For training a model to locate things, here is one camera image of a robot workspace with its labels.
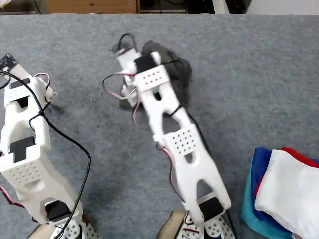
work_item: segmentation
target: ventilation holes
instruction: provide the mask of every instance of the ventilation holes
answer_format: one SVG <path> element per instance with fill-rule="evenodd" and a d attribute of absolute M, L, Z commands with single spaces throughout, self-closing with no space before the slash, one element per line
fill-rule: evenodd
<path fill-rule="evenodd" d="M 37 180 L 37 177 L 42 176 L 41 172 L 34 166 L 34 163 L 26 163 L 20 167 L 11 169 L 9 172 L 18 183 L 29 183 L 30 181 Z"/>
<path fill-rule="evenodd" d="M 187 155 L 196 147 L 194 137 L 190 130 L 180 130 L 172 137 L 179 154 Z"/>

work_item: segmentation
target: wooden furniture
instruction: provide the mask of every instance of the wooden furniture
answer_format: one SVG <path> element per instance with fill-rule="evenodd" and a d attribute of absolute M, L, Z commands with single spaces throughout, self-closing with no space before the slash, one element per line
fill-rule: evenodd
<path fill-rule="evenodd" d="M 47 0 L 50 13 L 138 13 L 138 0 Z"/>

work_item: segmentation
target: blue cloth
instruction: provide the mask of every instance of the blue cloth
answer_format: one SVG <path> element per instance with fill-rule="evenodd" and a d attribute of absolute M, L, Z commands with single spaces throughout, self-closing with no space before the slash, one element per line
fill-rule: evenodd
<path fill-rule="evenodd" d="M 253 204 L 251 201 L 251 177 L 252 167 L 249 170 L 247 183 L 244 193 L 244 201 L 242 205 L 241 218 L 247 223 L 247 225 L 254 231 L 270 239 L 291 239 L 292 234 L 283 232 L 275 228 L 272 223 L 268 221 L 259 220 L 253 213 Z"/>
<path fill-rule="evenodd" d="M 253 157 L 252 165 L 251 165 L 251 188 L 250 188 L 250 196 L 251 196 L 251 202 L 253 205 L 253 213 L 258 219 L 262 221 L 270 222 L 274 227 L 276 227 L 277 229 L 283 232 L 291 233 L 289 230 L 287 230 L 281 224 L 279 224 L 272 216 L 268 215 L 267 213 L 263 211 L 257 211 L 254 207 L 255 201 L 256 201 L 254 192 L 260 180 L 263 178 L 263 176 L 266 173 L 269 160 L 271 157 L 271 153 L 272 151 L 267 148 L 259 147 L 255 149 L 255 153 L 254 153 L 254 157 Z M 316 159 L 311 159 L 311 160 L 316 163 L 319 163 L 319 160 L 316 160 Z"/>

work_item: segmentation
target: folded cloth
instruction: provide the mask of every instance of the folded cloth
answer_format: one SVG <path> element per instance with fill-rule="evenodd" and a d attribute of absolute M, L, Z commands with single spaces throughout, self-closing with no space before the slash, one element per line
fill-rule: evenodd
<path fill-rule="evenodd" d="M 265 150 L 268 150 L 268 149 L 265 149 L 265 148 L 256 148 L 255 149 L 255 154 L 254 154 L 255 164 L 254 165 L 256 165 L 255 167 L 258 170 L 253 170 L 254 169 L 254 165 L 253 165 L 253 168 L 252 168 L 252 189 L 251 189 L 253 203 L 255 203 L 256 195 L 257 195 L 259 186 L 262 182 L 262 179 L 263 179 L 264 174 L 267 170 L 269 160 L 270 160 L 271 151 L 270 150 L 265 151 Z M 318 159 L 308 159 L 308 158 L 304 157 L 302 154 L 294 151 L 292 148 L 284 147 L 281 150 L 287 152 L 288 154 L 290 154 L 292 157 L 294 157 L 296 160 L 300 161 L 301 163 L 304 163 L 304 164 L 311 166 L 311 167 L 319 168 L 319 160 Z"/>
<path fill-rule="evenodd" d="M 319 169 L 273 150 L 255 208 L 303 239 L 319 238 Z"/>
<path fill-rule="evenodd" d="M 270 238 L 270 239 L 291 239 L 292 234 L 288 232 L 283 232 L 275 228 L 268 221 L 259 220 L 253 213 L 253 204 L 251 201 L 251 176 L 252 167 L 249 169 L 249 175 L 246 182 L 244 200 L 241 211 L 241 218 L 247 223 L 247 225 L 259 234 Z"/>
<path fill-rule="evenodd" d="M 271 156 L 271 150 L 263 147 L 255 149 L 254 157 L 251 166 L 251 202 L 255 205 L 256 194 L 255 191 L 259 188 L 262 178 L 267 170 L 268 163 Z M 269 222 L 275 228 L 291 234 L 291 231 L 280 225 L 272 216 L 263 211 L 257 211 L 255 207 L 252 208 L 254 215 L 262 221 Z"/>

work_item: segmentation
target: white plastic bracket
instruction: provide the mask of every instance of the white plastic bracket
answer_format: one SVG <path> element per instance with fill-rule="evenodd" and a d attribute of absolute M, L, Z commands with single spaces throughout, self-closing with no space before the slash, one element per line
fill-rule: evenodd
<path fill-rule="evenodd" d="M 41 78 L 32 77 L 15 60 L 15 66 L 8 69 L 12 74 L 21 79 L 29 78 L 29 87 L 38 97 L 42 107 L 45 106 L 47 90 L 46 83 Z M 5 88 L 4 106 L 5 125 L 1 131 L 0 149 L 4 156 L 0 158 L 0 172 L 7 181 L 15 188 L 20 202 L 26 207 L 29 213 L 35 217 L 39 223 L 49 222 L 47 218 L 44 202 L 48 198 L 60 200 L 73 209 L 77 195 L 68 181 L 59 174 L 45 152 L 51 149 L 50 132 L 45 119 L 38 116 L 32 122 L 35 130 L 35 145 L 26 148 L 26 159 L 15 162 L 15 154 L 10 153 L 10 145 L 16 141 L 24 139 L 23 133 L 29 129 L 29 120 L 39 113 L 39 107 L 25 86 L 11 88 L 11 84 L 16 80 L 11 80 L 10 85 Z M 28 97 L 28 105 L 22 108 L 16 101 L 21 97 Z M 79 202 L 73 219 L 77 223 L 82 222 L 82 204 Z M 67 219 L 50 224 L 60 224 Z"/>
<path fill-rule="evenodd" d="M 152 57 L 155 62 L 160 59 L 158 53 L 152 53 Z M 184 206 L 190 211 L 196 225 L 204 223 L 197 201 L 198 181 L 204 180 L 212 188 L 225 210 L 230 208 L 231 201 L 216 164 L 206 151 L 197 128 L 191 123 L 186 110 L 179 107 L 165 66 L 158 65 L 135 75 L 134 84 L 149 117 L 154 142 L 166 147 L 172 153 L 178 187 L 185 200 Z M 161 100 L 154 97 L 154 93 L 157 92 L 160 93 Z M 172 117 L 179 123 L 181 128 L 179 131 L 165 135 L 162 125 L 164 113 L 174 113 Z M 190 153 L 193 160 L 188 163 L 185 156 Z"/>
<path fill-rule="evenodd" d="M 118 52 L 117 53 L 117 59 L 122 67 L 122 69 L 127 68 L 128 64 L 134 61 L 136 58 L 139 58 L 141 56 L 140 52 L 136 52 L 135 49 L 130 49 L 126 52 Z M 134 84 L 129 76 L 123 76 L 125 84 L 122 85 L 121 89 L 121 94 L 123 96 L 128 96 L 129 93 L 132 91 L 134 88 Z M 128 98 L 127 98 L 129 104 L 131 107 L 133 107 L 136 102 L 137 102 L 137 94 L 136 92 L 132 93 Z"/>
<path fill-rule="evenodd" d="M 138 97 L 149 117 L 153 141 L 164 147 L 163 114 L 172 114 L 179 107 L 179 101 L 170 83 L 165 66 L 160 65 L 137 74 L 135 76 L 135 84 L 138 90 Z M 161 95 L 160 101 L 154 97 L 156 92 Z M 180 108 L 173 115 L 173 118 L 179 123 L 181 128 L 191 124 L 184 108 Z"/>

